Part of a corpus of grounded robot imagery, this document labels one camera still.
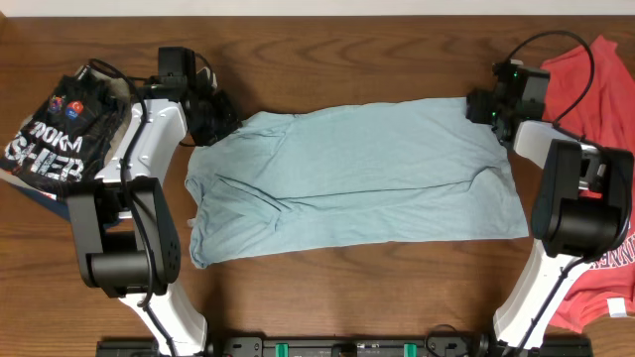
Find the light blue t-shirt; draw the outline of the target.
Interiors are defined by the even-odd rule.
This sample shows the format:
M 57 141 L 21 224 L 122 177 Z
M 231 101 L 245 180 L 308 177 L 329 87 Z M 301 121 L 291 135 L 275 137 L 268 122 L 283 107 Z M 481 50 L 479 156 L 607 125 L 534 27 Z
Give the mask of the light blue t-shirt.
M 194 150 L 190 258 L 527 235 L 506 150 L 461 97 L 258 113 Z

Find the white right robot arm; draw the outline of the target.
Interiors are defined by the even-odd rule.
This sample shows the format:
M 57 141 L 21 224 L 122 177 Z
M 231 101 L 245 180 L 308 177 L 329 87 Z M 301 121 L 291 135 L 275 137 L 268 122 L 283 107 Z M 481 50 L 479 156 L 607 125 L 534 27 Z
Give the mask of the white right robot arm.
M 490 125 L 500 144 L 542 170 L 530 218 L 530 258 L 478 348 L 481 356 L 536 356 L 572 285 L 626 238 L 634 157 L 556 123 L 520 118 L 492 91 L 475 89 L 466 103 L 468 120 Z

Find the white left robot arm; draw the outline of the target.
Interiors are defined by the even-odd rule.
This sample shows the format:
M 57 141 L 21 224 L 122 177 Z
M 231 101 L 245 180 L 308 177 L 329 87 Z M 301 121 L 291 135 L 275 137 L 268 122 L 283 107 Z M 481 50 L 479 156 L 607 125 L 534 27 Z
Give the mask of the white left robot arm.
M 147 343 L 101 342 L 97 353 L 201 356 L 207 321 L 179 281 L 180 237 L 163 183 L 185 136 L 210 146 L 240 121 L 221 89 L 148 85 L 141 94 L 113 158 L 66 199 L 84 283 L 133 309 L 154 335 Z

